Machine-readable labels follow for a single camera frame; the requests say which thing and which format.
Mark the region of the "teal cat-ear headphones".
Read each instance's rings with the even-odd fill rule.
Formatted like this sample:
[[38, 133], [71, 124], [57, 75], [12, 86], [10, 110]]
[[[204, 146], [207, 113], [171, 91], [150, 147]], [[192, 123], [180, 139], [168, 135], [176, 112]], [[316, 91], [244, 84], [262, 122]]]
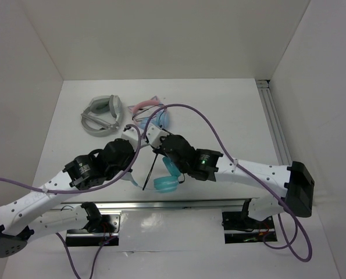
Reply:
[[128, 172], [122, 177], [122, 180], [131, 182], [135, 187], [142, 189], [143, 191], [153, 191], [161, 194], [173, 192], [177, 189], [179, 184], [185, 182], [185, 175], [183, 175], [176, 165], [168, 158], [163, 157], [162, 162], [165, 165], [166, 170], [169, 172], [169, 176], [158, 177], [153, 180], [154, 188], [147, 188], [147, 184], [149, 179], [151, 178], [151, 174], [154, 170], [154, 166], [157, 160], [157, 156], [155, 156], [152, 166], [149, 170], [148, 175], [143, 183], [143, 186], [139, 185], [132, 174]]

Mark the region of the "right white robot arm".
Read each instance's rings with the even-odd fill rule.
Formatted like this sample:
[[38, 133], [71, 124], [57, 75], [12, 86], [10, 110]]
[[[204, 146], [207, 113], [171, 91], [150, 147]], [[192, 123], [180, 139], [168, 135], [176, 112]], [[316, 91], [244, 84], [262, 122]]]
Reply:
[[301, 162], [274, 166], [230, 159], [218, 151], [195, 149], [184, 137], [173, 134], [158, 136], [151, 147], [193, 179], [240, 183], [267, 190], [268, 195], [244, 202], [240, 220], [247, 228], [283, 212], [301, 218], [312, 215], [315, 181]]

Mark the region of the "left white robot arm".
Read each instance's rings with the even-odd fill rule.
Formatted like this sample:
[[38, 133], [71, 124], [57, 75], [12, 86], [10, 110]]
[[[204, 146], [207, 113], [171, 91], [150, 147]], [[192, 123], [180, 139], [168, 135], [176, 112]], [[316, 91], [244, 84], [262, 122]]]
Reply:
[[76, 157], [42, 186], [0, 206], [0, 258], [12, 256], [49, 234], [99, 229], [103, 218], [94, 202], [57, 214], [49, 211], [71, 197], [101, 189], [106, 181], [117, 182], [130, 171], [139, 150], [139, 144], [118, 138], [103, 149]]

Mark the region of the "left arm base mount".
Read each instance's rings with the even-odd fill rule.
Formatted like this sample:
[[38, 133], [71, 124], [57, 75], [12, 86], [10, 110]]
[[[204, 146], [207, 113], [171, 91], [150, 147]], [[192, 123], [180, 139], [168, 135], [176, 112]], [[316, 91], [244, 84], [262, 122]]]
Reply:
[[118, 246], [121, 213], [99, 209], [95, 203], [81, 205], [90, 214], [90, 225], [67, 230], [65, 243], [69, 247]]

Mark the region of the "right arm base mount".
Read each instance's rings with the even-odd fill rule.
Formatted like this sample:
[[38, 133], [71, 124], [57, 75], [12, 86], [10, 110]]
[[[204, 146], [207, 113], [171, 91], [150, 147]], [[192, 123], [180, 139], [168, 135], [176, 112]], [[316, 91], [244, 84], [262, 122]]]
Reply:
[[226, 244], [245, 244], [276, 242], [277, 235], [273, 217], [269, 216], [262, 221], [247, 216], [243, 206], [248, 209], [250, 199], [220, 199], [222, 207], [222, 227]]

